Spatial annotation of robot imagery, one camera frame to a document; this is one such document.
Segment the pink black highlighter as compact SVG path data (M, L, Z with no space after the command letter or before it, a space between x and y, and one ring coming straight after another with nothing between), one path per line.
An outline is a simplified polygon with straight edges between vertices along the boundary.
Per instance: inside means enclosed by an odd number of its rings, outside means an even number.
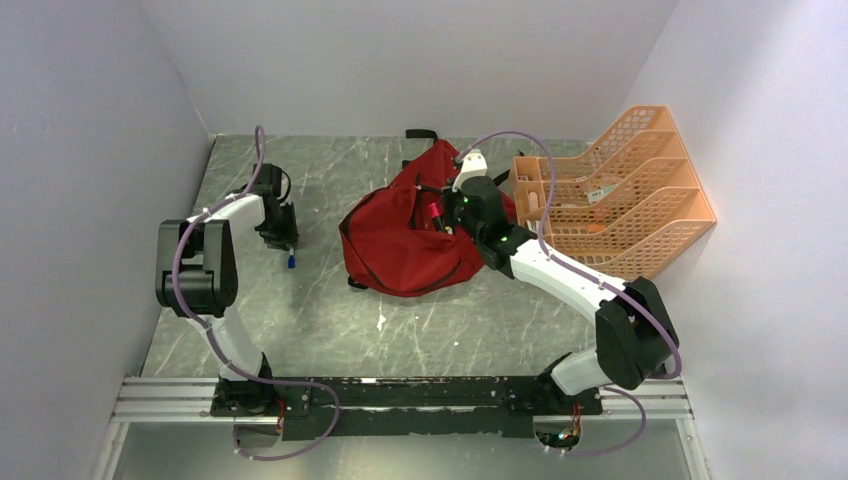
M427 210L434 229L441 233L447 233L448 229L444 223L441 204L439 202L432 202L428 205Z

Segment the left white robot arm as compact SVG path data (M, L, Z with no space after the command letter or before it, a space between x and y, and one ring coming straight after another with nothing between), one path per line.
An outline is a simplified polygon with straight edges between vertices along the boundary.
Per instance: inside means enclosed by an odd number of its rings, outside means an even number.
M273 164L256 165L250 181L210 212L165 220L158 228L154 290L159 304L188 320L219 363L214 410L261 416L280 405L266 356L251 340L235 306L234 240L254 232L295 265L299 243L291 179Z

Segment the red backpack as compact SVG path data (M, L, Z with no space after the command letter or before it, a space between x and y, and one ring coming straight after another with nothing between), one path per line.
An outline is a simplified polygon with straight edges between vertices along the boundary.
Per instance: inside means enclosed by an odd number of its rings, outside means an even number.
M450 142L434 138L431 147L344 217L339 231L351 287L419 297L467 282L488 267L472 239L446 223L442 193L459 173L458 154ZM517 223L514 202L502 195L508 219ZM431 223L432 202L441 204L447 233Z

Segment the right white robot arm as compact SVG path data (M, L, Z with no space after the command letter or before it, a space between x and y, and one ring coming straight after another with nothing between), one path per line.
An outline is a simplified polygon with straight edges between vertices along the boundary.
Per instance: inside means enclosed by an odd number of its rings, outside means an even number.
M679 341L650 280L602 274L510 221L479 150L462 154L455 164L459 173L443 194L449 224L470 236L489 268L542 289L594 326L593 347L567 354L544 371L539 398L548 412L565 413L579 393L596 387L632 391L649 378L663 377L667 361L681 366Z

